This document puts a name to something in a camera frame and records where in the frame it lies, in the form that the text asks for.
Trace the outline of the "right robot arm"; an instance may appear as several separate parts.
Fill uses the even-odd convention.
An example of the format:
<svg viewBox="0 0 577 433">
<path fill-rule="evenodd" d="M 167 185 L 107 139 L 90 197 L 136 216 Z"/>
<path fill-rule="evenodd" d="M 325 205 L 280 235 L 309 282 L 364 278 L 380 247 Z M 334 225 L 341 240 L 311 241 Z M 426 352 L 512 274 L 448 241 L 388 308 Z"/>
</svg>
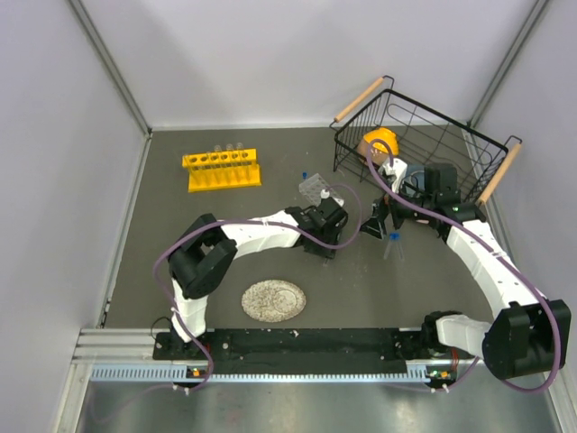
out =
<svg viewBox="0 0 577 433">
<path fill-rule="evenodd" d="M 482 359 L 502 381 L 533 373 L 554 378 L 565 364 L 572 313 L 512 263 L 481 210 L 462 200 L 455 167 L 430 164 L 418 183 L 398 159 L 371 173 L 385 191 L 373 221 L 383 227 L 390 217 L 396 228 L 409 219 L 427 222 L 463 261 L 490 305 L 491 322 L 460 312 L 429 314 L 420 336 L 423 350 L 439 357 L 452 347 L 461 349 Z"/>
</svg>

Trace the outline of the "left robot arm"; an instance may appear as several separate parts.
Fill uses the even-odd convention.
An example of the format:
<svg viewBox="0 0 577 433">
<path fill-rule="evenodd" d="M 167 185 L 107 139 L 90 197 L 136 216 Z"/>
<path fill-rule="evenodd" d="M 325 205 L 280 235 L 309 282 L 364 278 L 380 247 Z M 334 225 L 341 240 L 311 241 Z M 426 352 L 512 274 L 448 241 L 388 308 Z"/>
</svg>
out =
<svg viewBox="0 0 577 433">
<path fill-rule="evenodd" d="M 168 257 L 176 311 L 172 313 L 173 346 L 191 358 L 204 349 L 208 296 L 221 284 L 231 264 L 246 255 L 301 247 L 326 259 L 335 255 L 348 221 L 339 198 L 318 205 L 287 207 L 270 216 L 220 221 L 208 213 L 183 234 L 186 240 Z"/>
</svg>

